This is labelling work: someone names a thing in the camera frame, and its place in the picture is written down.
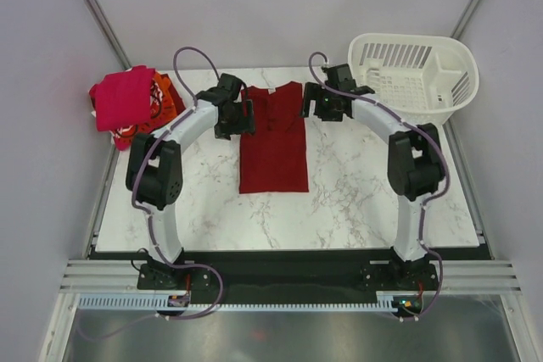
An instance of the white laundry basket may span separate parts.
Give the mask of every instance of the white laundry basket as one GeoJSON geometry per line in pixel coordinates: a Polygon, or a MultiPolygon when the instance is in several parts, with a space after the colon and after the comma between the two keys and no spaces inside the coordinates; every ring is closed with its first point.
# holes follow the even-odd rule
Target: white laundry basket
{"type": "Polygon", "coordinates": [[[412,124],[443,125],[479,89],[473,55],[449,37],[362,34],[348,61],[359,86],[371,87],[412,124]]]}

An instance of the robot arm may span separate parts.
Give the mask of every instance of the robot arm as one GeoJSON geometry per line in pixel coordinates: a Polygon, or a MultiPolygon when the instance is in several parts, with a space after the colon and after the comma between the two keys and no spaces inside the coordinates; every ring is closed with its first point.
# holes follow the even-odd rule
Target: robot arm
{"type": "MultiPolygon", "coordinates": [[[[398,263],[422,259],[426,251],[419,244],[422,203],[436,192],[445,177],[437,153],[415,131],[407,130],[398,120],[376,106],[373,89],[357,87],[349,65],[342,64],[324,70],[326,85],[344,93],[364,95],[366,101],[331,93],[316,83],[307,83],[304,91],[302,116],[309,116],[311,101],[315,101],[314,115],[323,121],[342,121],[346,114],[368,126],[389,145],[388,178],[398,194],[398,228],[393,249],[398,263]],[[413,150],[421,152],[413,157],[413,150]]],[[[419,128],[431,136],[439,146],[439,134],[432,124],[419,128]]]]}
{"type": "MultiPolygon", "coordinates": [[[[182,252],[177,235],[175,201],[182,190],[182,153],[208,129],[215,129],[216,138],[230,139],[231,135],[254,133],[253,105],[249,100],[236,102],[244,83],[237,77],[222,74],[217,84],[197,95],[198,106],[191,114],[184,112],[175,118],[171,128],[154,150],[151,160],[159,159],[158,165],[147,163],[137,188],[136,200],[150,211],[153,232],[161,252],[175,261],[182,252]]],[[[126,187],[133,190],[137,173],[143,160],[157,138],[165,129],[151,135],[137,134],[132,141],[126,187]]],[[[160,256],[152,242],[149,254],[156,260],[160,256]]]]}

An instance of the marble table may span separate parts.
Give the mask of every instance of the marble table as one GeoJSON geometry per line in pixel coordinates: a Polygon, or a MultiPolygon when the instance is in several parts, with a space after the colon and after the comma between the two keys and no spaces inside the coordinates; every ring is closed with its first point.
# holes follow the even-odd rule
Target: marble table
{"type": "MultiPolygon", "coordinates": [[[[188,95],[166,71],[182,97],[188,95]]],[[[307,68],[222,70],[248,85],[273,88],[311,81],[307,68]]],[[[182,71],[194,91],[216,83],[210,70],[182,71]]],[[[386,176],[387,147],[350,119],[305,120],[309,193],[239,195],[239,137],[223,141],[213,130],[182,156],[184,185],[176,202],[179,237],[186,250],[389,248],[395,239],[397,197],[386,176]]],[[[479,245],[445,134],[441,146],[451,167],[451,189],[430,204],[425,240],[435,247],[479,245]]],[[[148,247],[143,213],[132,208],[125,188],[128,152],[117,160],[97,252],[148,247]]]]}

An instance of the metal floor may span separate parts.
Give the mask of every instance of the metal floor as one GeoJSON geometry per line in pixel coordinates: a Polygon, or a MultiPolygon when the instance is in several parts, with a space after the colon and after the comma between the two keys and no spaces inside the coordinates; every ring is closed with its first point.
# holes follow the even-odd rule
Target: metal floor
{"type": "MultiPolygon", "coordinates": [[[[219,312],[201,320],[151,319],[98,343],[72,333],[66,362],[518,361],[499,301],[442,297],[419,322],[370,313],[219,312]]],[[[87,335],[143,315],[78,311],[87,335]]]]}

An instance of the white wall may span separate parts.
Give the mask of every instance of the white wall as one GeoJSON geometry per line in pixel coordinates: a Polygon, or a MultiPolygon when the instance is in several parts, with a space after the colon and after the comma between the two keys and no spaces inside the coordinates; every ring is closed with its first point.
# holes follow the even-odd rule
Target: white wall
{"type": "Polygon", "coordinates": [[[462,39],[481,86],[454,117],[496,255],[543,333],[543,0],[484,0],[462,39]]]}
{"type": "Polygon", "coordinates": [[[30,362],[109,149],[87,90],[120,67],[82,0],[0,0],[0,15],[0,360],[30,362]]]}
{"type": "MultiPolygon", "coordinates": [[[[468,0],[99,0],[133,64],[171,69],[183,45],[220,67],[301,66],[321,50],[346,62],[370,31],[448,36],[468,0]]],[[[183,56],[187,68],[205,61],[183,56]]]]}

